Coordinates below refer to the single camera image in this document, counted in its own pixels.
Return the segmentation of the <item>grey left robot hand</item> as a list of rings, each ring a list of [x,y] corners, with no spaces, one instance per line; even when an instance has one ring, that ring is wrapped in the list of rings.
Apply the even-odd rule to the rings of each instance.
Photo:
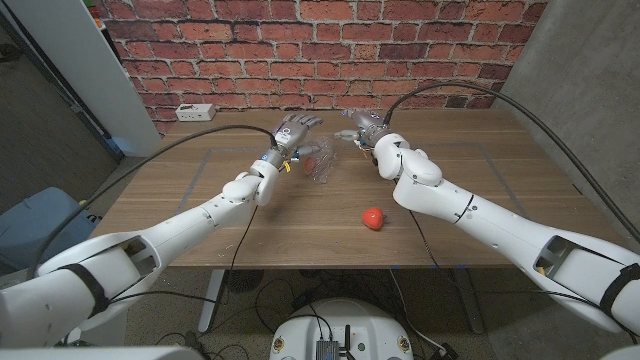
[[[261,159],[279,167],[301,145],[309,130],[322,122],[321,118],[308,114],[286,115],[274,132],[276,145],[270,147]]]

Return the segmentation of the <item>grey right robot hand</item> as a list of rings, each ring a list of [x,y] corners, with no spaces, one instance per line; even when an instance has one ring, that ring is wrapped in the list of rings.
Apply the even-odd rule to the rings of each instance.
[[[341,130],[334,134],[340,140],[354,142],[362,149],[373,149],[377,142],[391,133],[384,118],[370,110],[346,109],[342,112],[356,126],[355,130]]]

